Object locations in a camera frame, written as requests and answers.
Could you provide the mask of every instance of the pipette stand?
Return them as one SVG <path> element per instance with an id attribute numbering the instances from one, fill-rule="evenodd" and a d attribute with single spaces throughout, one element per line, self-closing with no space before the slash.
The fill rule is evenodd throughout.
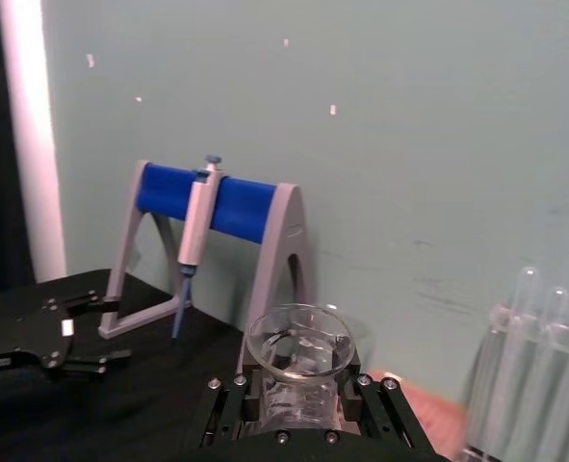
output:
<path id="1" fill-rule="evenodd" d="M 167 255 L 172 278 L 171 300 L 120 317 L 102 316 L 99 333 L 113 338 L 172 315 L 181 301 L 182 275 L 177 263 L 170 219 L 184 220 L 190 201 L 192 171 L 139 161 L 130 192 L 130 204 L 123 223 L 123 234 L 115 265 L 111 270 L 105 300 L 122 298 L 125 269 L 134 240 L 145 214 L 153 216 Z M 267 185 L 226 177 L 221 180 L 211 229 L 259 244 L 258 266 L 254 277 L 246 325 L 262 316 L 273 304 L 279 276 L 290 269 L 295 289 L 294 301 L 315 301 L 315 278 L 307 242 L 305 214 L 299 186 L 287 183 Z M 240 353 L 240 365 L 243 353 Z"/>

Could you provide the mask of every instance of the black platform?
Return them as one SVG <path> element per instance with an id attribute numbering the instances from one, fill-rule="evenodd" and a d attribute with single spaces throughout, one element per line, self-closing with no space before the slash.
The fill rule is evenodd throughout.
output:
<path id="1" fill-rule="evenodd" d="M 49 297 L 88 290 L 104 294 L 107 270 L 96 270 L 0 294 L 0 317 L 38 310 Z M 122 313 L 169 295 L 126 277 Z M 228 379 L 237 365 L 242 333 L 195 309 L 170 345 L 172 317 L 110 341 L 98 336 L 99 316 L 75 322 L 75 354 L 131 348 L 130 366 L 104 383 L 49 383 L 36 371 L 0 372 L 0 460 L 180 460 L 185 424 L 204 384 Z"/>

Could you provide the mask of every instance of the gray pipette stand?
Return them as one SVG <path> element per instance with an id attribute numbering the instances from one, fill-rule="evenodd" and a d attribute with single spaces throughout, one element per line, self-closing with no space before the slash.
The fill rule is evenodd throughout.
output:
<path id="1" fill-rule="evenodd" d="M 130 259 L 139 225 L 146 213 L 153 216 L 162 239 L 174 294 L 171 300 L 144 308 L 122 318 L 118 316 L 118 313 L 103 315 L 98 331 L 105 339 L 113 338 L 149 322 L 174 314 L 181 300 L 182 275 L 177 263 L 178 244 L 174 241 L 169 217 L 142 211 L 137 206 L 142 186 L 142 175 L 148 164 L 148 161 L 139 161 L 134 173 L 130 204 L 123 224 L 123 236 L 109 277 L 106 299 L 120 300 L 122 297 L 125 269 Z M 315 278 L 310 261 L 301 191 L 297 185 L 280 183 L 275 187 L 265 223 L 246 327 L 273 305 L 279 276 L 287 266 L 293 277 L 295 302 L 314 302 L 316 296 Z M 243 351 L 242 348 L 240 366 L 243 360 Z"/>

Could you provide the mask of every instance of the black table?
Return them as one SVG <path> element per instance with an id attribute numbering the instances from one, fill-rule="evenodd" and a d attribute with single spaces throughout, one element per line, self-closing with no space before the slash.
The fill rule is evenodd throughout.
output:
<path id="1" fill-rule="evenodd" d="M 92 289 L 104 295 L 108 277 L 101 269 L 0 294 L 0 317 L 38 310 L 51 296 Z M 169 297 L 129 275 L 120 312 Z M 109 341 L 99 337 L 99 321 L 98 315 L 75 321 L 75 354 L 134 353 L 128 368 L 110 371 L 104 383 L 0 372 L 0 460 L 180 460 L 194 405 L 210 377 L 232 377 L 242 333 L 194 308 L 186 311 L 175 347 L 171 317 Z"/>

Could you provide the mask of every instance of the light green wall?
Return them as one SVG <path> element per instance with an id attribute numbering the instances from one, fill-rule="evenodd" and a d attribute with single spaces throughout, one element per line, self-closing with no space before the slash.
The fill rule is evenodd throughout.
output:
<path id="1" fill-rule="evenodd" d="M 136 160 L 218 153 L 301 185 L 320 300 L 369 366 L 449 397 L 520 267 L 569 285 L 569 0 L 43 10 L 70 272 L 111 266 Z M 135 273 L 165 287 L 154 237 L 138 251 Z M 241 322 L 255 256 L 214 236 L 197 305 Z"/>

